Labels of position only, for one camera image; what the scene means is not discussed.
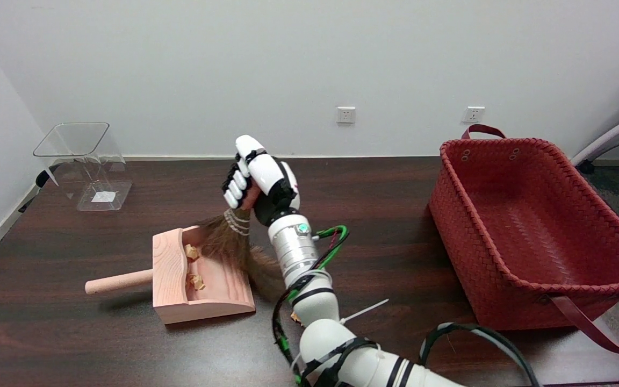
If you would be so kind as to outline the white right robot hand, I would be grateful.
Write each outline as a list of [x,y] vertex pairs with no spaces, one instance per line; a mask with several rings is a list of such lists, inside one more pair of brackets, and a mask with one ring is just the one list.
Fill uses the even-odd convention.
[[235,162],[222,184],[228,206],[233,210],[253,209],[264,226],[297,213],[299,186],[290,165],[268,154],[251,135],[241,135],[234,144]]

